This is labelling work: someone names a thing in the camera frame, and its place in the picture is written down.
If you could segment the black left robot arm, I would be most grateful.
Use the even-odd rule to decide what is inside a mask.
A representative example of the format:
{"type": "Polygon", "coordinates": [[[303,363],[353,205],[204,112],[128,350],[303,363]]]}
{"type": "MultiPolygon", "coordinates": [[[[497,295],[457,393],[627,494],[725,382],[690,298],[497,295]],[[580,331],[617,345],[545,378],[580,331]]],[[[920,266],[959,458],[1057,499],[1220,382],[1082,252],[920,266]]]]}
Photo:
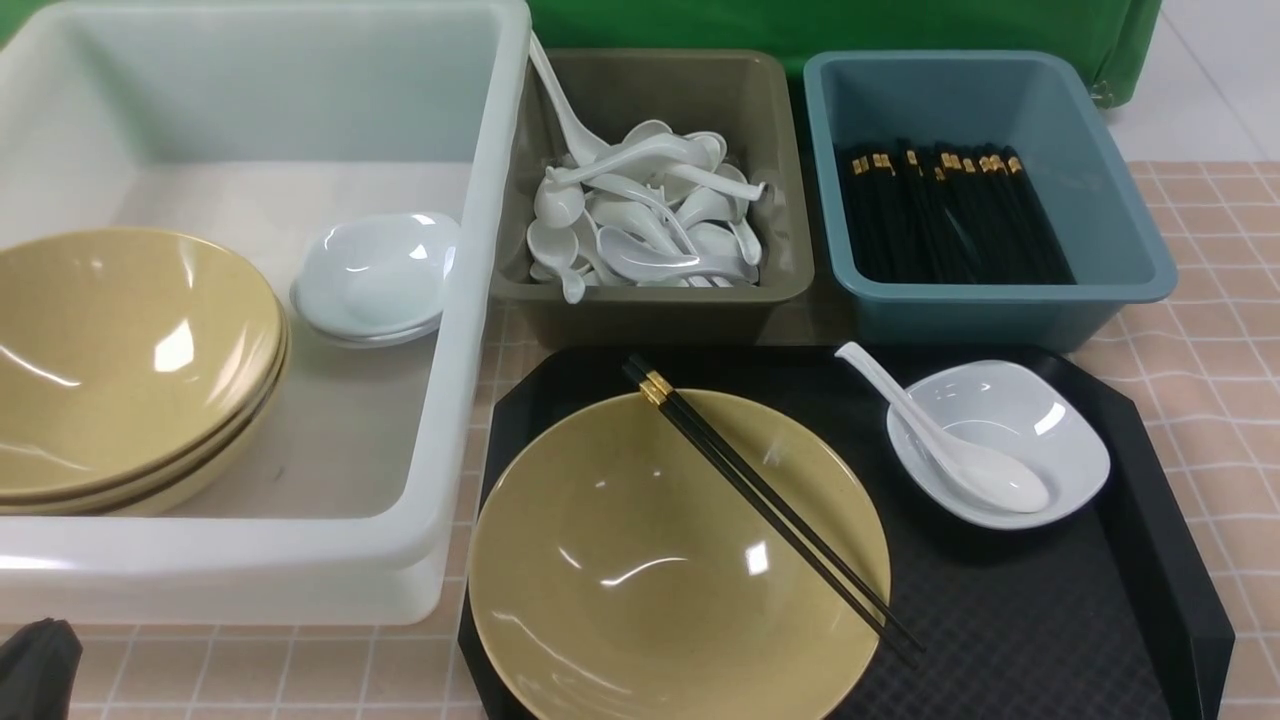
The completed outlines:
{"type": "Polygon", "coordinates": [[[82,653],[65,620],[20,628],[1,647],[1,717],[67,719],[82,653]]]}

